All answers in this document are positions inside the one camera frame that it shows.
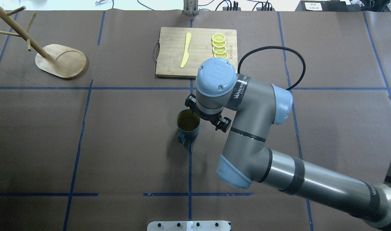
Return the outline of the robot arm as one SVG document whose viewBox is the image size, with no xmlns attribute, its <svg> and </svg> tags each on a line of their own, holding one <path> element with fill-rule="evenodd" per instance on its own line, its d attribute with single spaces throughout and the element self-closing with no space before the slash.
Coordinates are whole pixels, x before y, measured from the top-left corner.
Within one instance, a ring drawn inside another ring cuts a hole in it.
<svg viewBox="0 0 391 231">
<path fill-rule="evenodd" d="M 391 231 L 391 163 L 375 184 L 315 165 L 266 144 L 273 125 L 283 124 L 293 95 L 272 83 L 237 73 L 230 61 L 212 57 L 197 67 L 196 92 L 185 105 L 216 130 L 228 133 L 216 174 L 227 185 L 273 187 Z"/>
</svg>

